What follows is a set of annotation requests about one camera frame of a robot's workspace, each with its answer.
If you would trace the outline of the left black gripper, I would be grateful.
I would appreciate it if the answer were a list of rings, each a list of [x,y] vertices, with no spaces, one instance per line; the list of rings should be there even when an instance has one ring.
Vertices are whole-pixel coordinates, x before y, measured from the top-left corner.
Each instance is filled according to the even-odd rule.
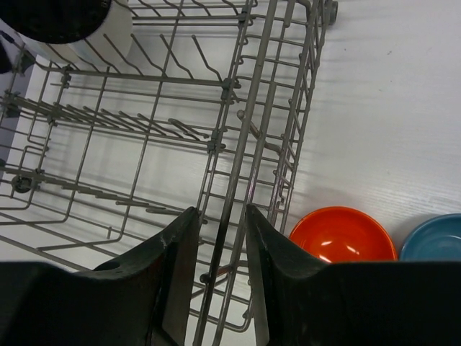
[[[1,20],[35,41],[67,44],[96,32],[109,10],[109,1],[3,0]]]

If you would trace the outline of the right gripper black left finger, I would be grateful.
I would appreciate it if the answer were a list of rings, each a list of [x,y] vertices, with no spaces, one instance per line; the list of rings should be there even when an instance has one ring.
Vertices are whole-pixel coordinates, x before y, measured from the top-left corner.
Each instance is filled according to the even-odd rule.
[[[3,345],[183,345],[200,231],[188,208],[90,271],[1,263]]]

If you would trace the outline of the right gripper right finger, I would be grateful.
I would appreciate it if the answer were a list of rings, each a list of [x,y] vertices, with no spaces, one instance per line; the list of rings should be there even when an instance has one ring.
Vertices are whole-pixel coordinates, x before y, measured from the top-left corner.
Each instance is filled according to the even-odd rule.
[[[245,215],[258,345],[458,345],[458,262],[330,264]]]

